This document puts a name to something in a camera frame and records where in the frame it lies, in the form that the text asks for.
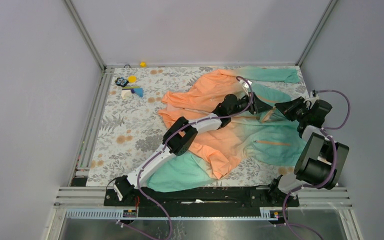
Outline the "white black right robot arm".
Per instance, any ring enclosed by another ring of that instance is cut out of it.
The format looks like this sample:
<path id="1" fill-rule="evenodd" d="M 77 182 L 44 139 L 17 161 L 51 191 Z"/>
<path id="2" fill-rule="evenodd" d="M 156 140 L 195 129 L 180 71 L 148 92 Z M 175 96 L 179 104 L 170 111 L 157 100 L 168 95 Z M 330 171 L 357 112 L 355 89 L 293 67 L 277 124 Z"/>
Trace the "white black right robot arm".
<path id="1" fill-rule="evenodd" d="M 303 97 L 274 105 L 286 119 L 297 121 L 297 132 L 306 141 L 293 173 L 272 180 L 265 199 L 273 206 L 292 198 L 301 187 L 332 189 L 339 181 L 349 147 L 323 133 L 323 124 L 332 105 L 325 100 Z"/>

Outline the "orange and teal jacket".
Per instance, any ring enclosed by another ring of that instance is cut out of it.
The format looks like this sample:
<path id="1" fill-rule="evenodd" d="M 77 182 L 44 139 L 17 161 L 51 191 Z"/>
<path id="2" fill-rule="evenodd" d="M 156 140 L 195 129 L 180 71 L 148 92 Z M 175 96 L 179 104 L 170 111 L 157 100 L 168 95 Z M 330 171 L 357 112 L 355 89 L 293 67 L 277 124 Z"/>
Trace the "orange and teal jacket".
<path id="1" fill-rule="evenodd" d="M 198 119 L 212 112 L 226 95 L 244 95 L 236 77 L 251 81 L 252 90 L 263 102 L 273 106 L 292 98 L 263 82 L 298 84 L 295 68 L 242 67 L 216 69 L 198 78 L 187 92 L 167 92 L 166 108 L 158 113 L 171 127 L 179 117 Z M 243 112 L 218 130 L 199 133 L 188 151 L 162 165 L 147 186 L 158 192 L 188 190 L 224 179 L 242 160 L 253 158 L 268 165 L 293 167 L 305 146 L 297 133 L 297 122 L 288 121 L 278 110 L 253 115 Z"/>

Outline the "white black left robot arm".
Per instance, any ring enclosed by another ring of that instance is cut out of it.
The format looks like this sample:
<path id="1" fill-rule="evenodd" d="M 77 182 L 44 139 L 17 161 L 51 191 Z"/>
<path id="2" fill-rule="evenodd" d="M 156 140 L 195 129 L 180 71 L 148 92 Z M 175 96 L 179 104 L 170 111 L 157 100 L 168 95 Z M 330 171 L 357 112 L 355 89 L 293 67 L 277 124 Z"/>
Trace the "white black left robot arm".
<path id="1" fill-rule="evenodd" d="M 140 190 L 140 185 L 164 163 L 186 153 L 198 134 L 224 128 L 231 122 L 232 117 L 244 112 L 256 115 L 272 108 L 271 105 L 261 101 L 254 92 L 240 99 L 234 94 L 228 94 L 210 114 L 204 117 L 192 120 L 179 117 L 163 135 L 161 145 L 144 163 L 127 175 L 115 179 L 113 184 L 115 199 L 124 206 L 132 204 L 135 200 L 134 190 Z"/>

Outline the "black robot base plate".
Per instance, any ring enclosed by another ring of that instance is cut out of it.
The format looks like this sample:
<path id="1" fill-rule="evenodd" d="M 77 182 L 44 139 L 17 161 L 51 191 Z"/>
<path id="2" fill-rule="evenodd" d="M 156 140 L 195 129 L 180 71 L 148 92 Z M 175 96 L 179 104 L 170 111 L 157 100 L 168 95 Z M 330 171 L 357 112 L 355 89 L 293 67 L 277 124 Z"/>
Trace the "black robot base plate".
<path id="1" fill-rule="evenodd" d="M 163 206 L 181 203 L 228 203 L 240 207 L 281 207 L 286 194 L 265 185 L 243 187 L 197 187 L 188 190 L 159 192 L 148 187 L 142 191 Z M 147 199 L 138 189 L 133 189 L 119 200 L 116 192 L 108 189 L 104 196 L 106 207 L 151 207 L 155 203 Z"/>

